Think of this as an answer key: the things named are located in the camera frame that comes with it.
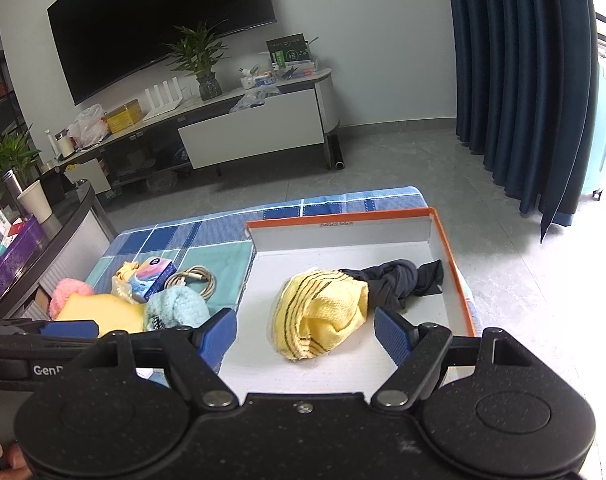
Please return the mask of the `person left hand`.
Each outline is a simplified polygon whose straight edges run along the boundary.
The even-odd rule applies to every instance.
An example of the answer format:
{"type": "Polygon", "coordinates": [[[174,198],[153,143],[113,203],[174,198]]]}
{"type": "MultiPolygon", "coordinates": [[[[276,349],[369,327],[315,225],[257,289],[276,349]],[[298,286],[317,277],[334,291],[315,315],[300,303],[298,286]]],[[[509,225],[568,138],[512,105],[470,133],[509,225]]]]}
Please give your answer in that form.
{"type": "Polygon", "coordinates": [[[16,442],[8,448],[0,444],[0,461],[6,465],[0,470],[0,480],[28,480],[32,478],[32,471],[26,464],[22,449],[16,442]]]}

